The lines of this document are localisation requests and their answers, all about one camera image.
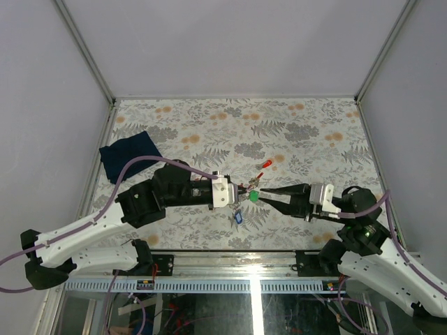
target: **green object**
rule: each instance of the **green object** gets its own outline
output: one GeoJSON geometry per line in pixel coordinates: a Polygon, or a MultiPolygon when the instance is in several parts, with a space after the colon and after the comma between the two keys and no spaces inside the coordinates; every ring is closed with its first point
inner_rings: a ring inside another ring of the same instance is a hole
{"type": "Polygon", "coordinates": [[[259,192],[258,191],[252,191],[250,192],[250,201],[256,202],[259,199],[259,192]]]}

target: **glass panel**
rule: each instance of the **glass panel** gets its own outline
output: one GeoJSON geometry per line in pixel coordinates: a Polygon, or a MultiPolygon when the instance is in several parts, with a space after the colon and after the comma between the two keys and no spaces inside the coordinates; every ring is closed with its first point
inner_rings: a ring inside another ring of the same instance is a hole
{"type": "MultiPolygon", "coordinates": [[[[146,324],[142,335],[359,334],[349,322],[350,333],[340,327],[339,321],[344,318],[333,294],[261,295],[251,282],[251,294],[135,295],[145,305],[146,324]]],[[[393,330],[390,334],[420,335],[411,318],[381,295],[356,288],[349,290],[348,296],[371,302],[380,310],[393,330]]],[[[60,332],[58,327],[53,334],[106,334],[104,300],[105,293],[67,292],[59,318],[60,332]]],[[[368,315],[365,308],[354,303],[345,304],[345,308],[362,327],[371,332],[376,332],[377,327],[379,333],[384,333],[379,316],[368,315]]],[[[128,293],[112,293],[107,311],[111,335],[135,335],[140,330],[143,312],[128,293]]]]}

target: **white cable tray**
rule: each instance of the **white cable tray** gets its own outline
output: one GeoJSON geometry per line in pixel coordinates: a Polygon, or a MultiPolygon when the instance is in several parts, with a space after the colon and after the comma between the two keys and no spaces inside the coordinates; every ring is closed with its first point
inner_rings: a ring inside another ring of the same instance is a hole
{"type": "MultiPolygon", "coordinates": [[[[72,278],[65,284],[67,291],[107,292],[111,279],[72,278]]],[[[250,293],[249,280],[184,280],[158,278],[155,288],[139,280],[118,278],[111,292],[155,293],[250,293]]],[[[323,288],[320,280],[261,280],[262,293],[333,293],[323,288]]]]}

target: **gray leaf pattern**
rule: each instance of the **gray leaf pattern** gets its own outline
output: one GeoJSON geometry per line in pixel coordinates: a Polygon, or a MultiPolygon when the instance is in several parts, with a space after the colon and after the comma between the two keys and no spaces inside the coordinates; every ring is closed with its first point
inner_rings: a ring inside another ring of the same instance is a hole
{"type": "Polygon", "coordinates": [[[226,114],[231,115],[232,117],[240,117],[242,115],[242,111],[240,108],[229,107],[223,110],[226,114]]]}
{"type": "Polygon", "coordinates": [[[310,126],[305,124],[300,126],[295,122],[287,125],[287,130],[289,133],[286,134],[286,139],[291,142],[299,142],[303,140],[308,140],[311,137],[316,137],[320,133],[320,130],[315,126],[310,126]]]}
{"type": "Polygon", "coordinates": [[[202,151],[200,154],[196,154],[193,157],[194,164],[197,164],[201,168],[201,165],[210,168],[210,164],[218,165],[225,161],[225,158],[229,154],[229,150],[209,148],[208,150],[202,151]]]}
{"type": "Polygon", "coordinates": [[[250,157],[252,159],[262,159],[265,156],[265,152],[261,151],[263,145],[258,142],[251,144],[242,143],[235,146],[235,152],[242,154],[244,157],[250,157]]]}
{"type": "MultiPolygon", "coordinates": [[[[326,181],[338,195],[355,184],[382,193],[351,98],[128,99],[117,108],[108,144],[147,131],[164,157],[206,172],[221,170],[237,184],[246,186],[259,173],[256,166],[272,159],[258,188],[326,181]]],[[[151,178],[159,167],[131,177],[119,191],[151,178]]],[[[112,190],[101,167],[90,212],[102,208],[112,190]]],[[[161,249],[320,249],[326,237],[337,235],[336,223],[306,223],[247,198],[212,211],[206,206],[169,207],[165,219],[98,245],[141,238],[161,249]],[[242,211],[241,225],[234,221],[236,209],[242,211]]]]}
{"type": "Polygon", "coordinates": [[[168,140],[174,140],[178,135],[177,129],[160,128],[158,126],[148,127],[147,133],[154,143],[164,143],[168,140]]]}
{"type": "Polygon", "coordinates": [[[253,135],[260,137],[261,135],[278,136],[286,124],[279,121],[262,121],[259,125],[251,127],[253,135]]]}
{"type": "Polygon", "coordinates": [[[345,151],[342,156],[344,160],[346,162],[349,162],[350,164],[353,164],[353,162],[358,164],[372,163],[372,157],[369,154],[369,149],[367,147],[359,147],[358,145],[356,145],[356,147],[354,148],[353,146],[351,146],[351,149],[345,151]]]}

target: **red object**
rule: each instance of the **red object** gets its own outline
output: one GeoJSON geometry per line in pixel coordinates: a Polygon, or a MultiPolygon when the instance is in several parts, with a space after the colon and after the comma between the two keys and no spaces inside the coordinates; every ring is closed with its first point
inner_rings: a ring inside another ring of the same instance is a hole
{"type": "Polygon", "coordinates": [[[180,319],[177,319],[177,329],[182,328],[182,321],[180,319]]]}
{"type": "Polygon", "coordinates": [[[152,285],[154,287],[155,287],[155,276],[158,271],[159,271],[159,265],[157,263],[154,263],[154,265],[152,265],[152,285]]]}
{"type": "Polygon", "coordinates": [[[264,162],[263,169],[268,168],[269,166],[271,166],[271,164],[273,164],[273,162],[270,159],[268,161],[264,162]]]}
{"type": "Polygon", "coordinates": [[[169,303],[169,308],[173,309],[174,311],[178,311],[179,310],[179,308],[176,305],[174,305],[172,302],[169,303]]]}

